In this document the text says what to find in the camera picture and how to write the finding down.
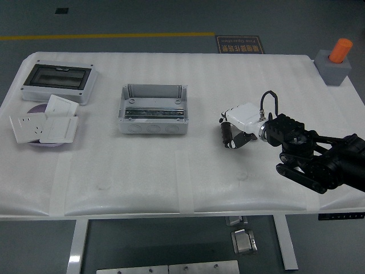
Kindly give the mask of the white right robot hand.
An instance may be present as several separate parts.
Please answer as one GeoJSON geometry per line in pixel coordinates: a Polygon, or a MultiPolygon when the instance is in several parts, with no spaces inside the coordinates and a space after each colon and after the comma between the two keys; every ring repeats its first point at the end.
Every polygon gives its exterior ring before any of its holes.
{"type": "Polygon", "coordinates": [[[251,140],[266,142],[267,121],[264,112],[252,103],[244,103],[222,112],[219,123],[224,146],[237,149],[251,140]]]}

